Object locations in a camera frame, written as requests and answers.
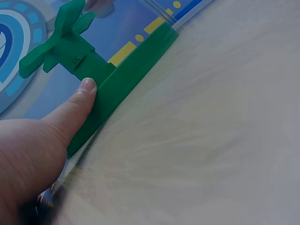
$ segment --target green plastic stand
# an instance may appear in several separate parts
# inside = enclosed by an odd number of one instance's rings
[[[61,6],[52,36],[20,60],[23,78],[42,64],[43,70],[49,72],[60,63],[80,80],[89,75],[98,85],[93,110],[68,146],[68,158],[104,124],[178,36],[170,25],[162,24],[116,68],[80,36],[95,17],[93,12],[80,16],[84,6],[85,0],[72,0]]]

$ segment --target yellow stripe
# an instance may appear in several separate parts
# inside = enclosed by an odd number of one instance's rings
[[[129,41],[117,53],[115,53],[108,62],[111,62],[115,67],[117,67],[135,48],[135,44]]]
[[[173,14],[173,11],[169,8],[166,9],[167,13],[169,15]],[[150,23],[147,27],[144,28],[144,31],[146,31],[148,34],[151,34],[153,31],[156,30],[161,24],[163,24],[165,20],[162,17],[159,17],[155,19],[152,23]]]
[[[168,13],[169,15],[173,15],[173,13],[174,13],[174,12],[173,12],[171,9],[169,9],[169,8],[167,8],[166,11],[167,11],[167,13]]]

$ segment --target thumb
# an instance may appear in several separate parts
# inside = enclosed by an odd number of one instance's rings
[[[52,113],[43,118],[58,133],[61,143],[67,147],[84,124],[91,112],[97,92],[97,85],[91,78],[84,78],[67,102],[63,103]]]

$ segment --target skin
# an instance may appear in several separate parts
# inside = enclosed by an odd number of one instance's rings
[[[85,78],[67,102],[43,119],[0,121],[0,225],[20,224],[18,207],[56,181],[96,92],[95,82]]]
[[[87,0],[85,10],[97,11],[101,9],[103,6],[105,6],[105,4],[111,3],[112,1],[115,0]]]

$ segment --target white table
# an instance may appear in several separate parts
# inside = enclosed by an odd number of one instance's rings
[[[300,1],[215,1],[106,123],[53,224],[299,224],[299,99]]]

